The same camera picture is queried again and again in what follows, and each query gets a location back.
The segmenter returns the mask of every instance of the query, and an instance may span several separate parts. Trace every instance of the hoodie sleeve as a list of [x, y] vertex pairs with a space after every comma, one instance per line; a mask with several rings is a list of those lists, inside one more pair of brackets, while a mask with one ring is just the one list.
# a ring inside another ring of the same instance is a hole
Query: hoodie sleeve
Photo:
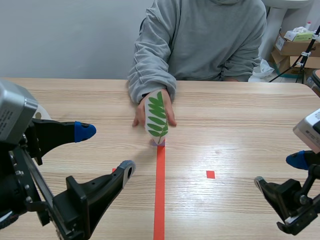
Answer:
[[133, 67], [128, 86], [131, 99], [139, 103], [143, 95], [167, 89], [171, 99], [176, 94], [176, 79], [168, 73], [167, 61], [178, 12], [176, 0], [155, 0], [146, 10], [139, 38], [135, 42]]
[[254, 30], [240, 46], [240, 48], [225, 62], [222, 68], [222, 79], [233, 78], [239, 82], [248, 82], [254, 67], [257, 67], [261, 58], [258, 56], [262, 43], [262, 35], [267, 25], [266, 14], [258, 19]]

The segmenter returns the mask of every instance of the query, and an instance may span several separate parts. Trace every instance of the red tape line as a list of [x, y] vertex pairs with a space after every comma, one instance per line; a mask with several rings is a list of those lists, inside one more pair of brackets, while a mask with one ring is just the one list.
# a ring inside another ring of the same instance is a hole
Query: red tape line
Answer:
[[153, 240], [165, 240], [166, 147], [156, 151]]

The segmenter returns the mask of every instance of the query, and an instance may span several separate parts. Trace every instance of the red square marker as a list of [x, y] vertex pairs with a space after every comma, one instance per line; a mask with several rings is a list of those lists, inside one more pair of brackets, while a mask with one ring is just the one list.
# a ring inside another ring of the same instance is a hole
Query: red square marker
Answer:
[[215, 171], [206, 171], [206, 177], [208, 179], [215, 179], [216, 178]]

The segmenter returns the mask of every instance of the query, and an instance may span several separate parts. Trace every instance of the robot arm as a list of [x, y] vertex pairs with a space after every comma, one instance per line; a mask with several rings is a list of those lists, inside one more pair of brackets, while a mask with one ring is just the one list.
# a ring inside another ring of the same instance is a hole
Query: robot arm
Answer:
[[82, 184], [69, 176], [66, 191], [54, 196], [35, 162], [42, 165], [46, 153], [87, 140], [96, 129], [80, 122], [33, 119], [37, 106], [25, 88], [0, 80], [0, 229], [26, 212], [37, 212], [43, 226], [52, 221], [61, 240], [88, 240], [131, 178], [135, 163], [124, 161], [112, 174]]
[[320, 109], [303, 119], [293, 132], [312, 151], [301, 151], [286, 158], [286, 162], [298, 169], [308, 170], [308, 178], [301, 187], [299, 181], [289, 179], [283, 184], [266, 182], [263, 177], [255, 178], [254, 183], [267, 202], [273, 207], [283, 223], [278, 228], [297, 235], [320, 213], [320, 194], [313, 199], [308, 197], [314, 181], [320, 179]]

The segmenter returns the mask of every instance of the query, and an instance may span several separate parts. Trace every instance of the green leaf cutout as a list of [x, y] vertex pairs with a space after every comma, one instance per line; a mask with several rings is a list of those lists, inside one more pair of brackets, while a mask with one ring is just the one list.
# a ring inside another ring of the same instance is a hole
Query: green leaf cutout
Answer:
[[155, 137], [160, 137], [160, 133], [157, 132], [157, 131], [152, 131], [152, 130], [149, 130], [149, 133], [151, 133], [152, 136], [155, 136]]
[[165, 121], [162, 121], [161, 119], [154, 117], [154, 116], [149, 116], [148, 117], [152, 122], [159, 124], [159, 125], [166, 125]]
[[164, 105], [164, 101], [162, 99], [162, 92], [159, 91], [156, 96], [157, 96], [158, 100], [160, 101], [161, 105]]
[[152, 104], [154, 104], [154, 105], [156, 105], [156, 106], [158, 106], [158, 107], [162, 107], [162, 105], [163, 105], [163, 103], [161, 103], [161, 101], [159, 101], [158, 99], [156, 99], [156, 98], [154, 98], [154, 97], [149, 97], [149, 101], [152, 103]]
[[153, 130], [156, 130], [158, 132], [161, 132], [163, 130], [162, 127], [160, 127], [158, 125], [154, 125], [154, 124], [151, 124], [151, 123], [148, 123], [147, 125], [149, 126], [149, 128], [151, 128]]
[[168, 131], [168, 122], [165, 123], [164, 128], [162, 129], [162, 131], [167, 132]]
[[148, 130], [148, 132], [154, 137], [159, 137], [159, 144], [160, 141], [163, 140], [162, 137], [168, 133], [168, 121], [165, 113], [162, 92], [159, 91], [156, 94], [156, 98], [149, 97], [149, 101], [150, 104], [148, 104], [148, 111], [152, 116], [148, 116], [148, 119], [155, 124], [147, 123], [147, 126], [151, 129]]
[[157, 110], [150, 110], [149, 112], [161, 119], [167, 119], [167, 116], [164, 113], [159, 112]]
[[165, 109], [163, 107], [160, 107], [160, 106], [157, 106], [157, 105], [154, 105], [154, 104], [148, 104], [148, 106], [153, 110], [156, 110], [156, 111], [161, 112], [161, 113], [165, 113]]
[[160, 134], [160, 137], [165, 136], [167, 133], [168, 133], [167, 131], [162, 132], [162, 133]]

